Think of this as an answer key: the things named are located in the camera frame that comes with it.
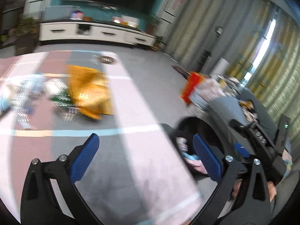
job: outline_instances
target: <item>tv stand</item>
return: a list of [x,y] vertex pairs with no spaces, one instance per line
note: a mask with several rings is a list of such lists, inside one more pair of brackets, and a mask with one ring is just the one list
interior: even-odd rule
[[39,41],[84,40],[153,46],[155,37],[112,22],[51,21],[40,24]]

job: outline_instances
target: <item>transparent plastic bag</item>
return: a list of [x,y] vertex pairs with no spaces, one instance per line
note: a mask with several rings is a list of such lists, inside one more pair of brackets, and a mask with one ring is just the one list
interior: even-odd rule
[[225,96],[220,84],[213,78],[205,79],[202,83],[198,84],[194,89],[194,93],[201,96],[207,102],[214,98]]

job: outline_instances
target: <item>drawer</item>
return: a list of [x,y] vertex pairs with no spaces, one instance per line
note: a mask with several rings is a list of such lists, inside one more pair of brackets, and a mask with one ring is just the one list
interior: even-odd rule
[[63,40],[75,36],[76,24],[41,25],[40,40]]
[[127,37],[126,37],[126,41],[132,42],[132,43],[135,43],[135,44],[153,46],[155,39],[153,37],[128,32]]
[[111,41],[111,42],[125,42],[126,31],[97,27],[92,28],[92,37],[97,38],[97,40]]

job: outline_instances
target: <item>teal wall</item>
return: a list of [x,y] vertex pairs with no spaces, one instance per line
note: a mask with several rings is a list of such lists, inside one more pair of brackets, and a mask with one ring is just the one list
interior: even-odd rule
[[[156,0],[154,6],[152,8],[152,14],[156,14],[158,12],[160,4],[163,0]],[[51,0],[51,6],[59,6],[59,5],[74,5],[80,6],[80,10],[83,11],[85,16],[92,17],[93,19],[106,20],[110,21],[112,16],[121,17],[130,16],[139,19],[139,28],[142,31],[145,31],[147,28],[147,15],[130,10],[130,9],[121,9],[119,8],[117,11],[107,10],[104,11],[102,8],[90,6],[89,2],[81,2],[81,1],[61,1],[61,0]]]

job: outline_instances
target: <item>gray curtain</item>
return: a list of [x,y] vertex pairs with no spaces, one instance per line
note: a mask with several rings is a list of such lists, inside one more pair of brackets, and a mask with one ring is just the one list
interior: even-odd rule
[[[197,69],[205,50],[212,52],[211,69],[220,57],[231,63],[245,38],[262,29],[261,20],[269,19],[265,11],[274,6],[268,0],[187,0],[164,51],[187,71]],[[212,46],[217,26],[224,30]]]

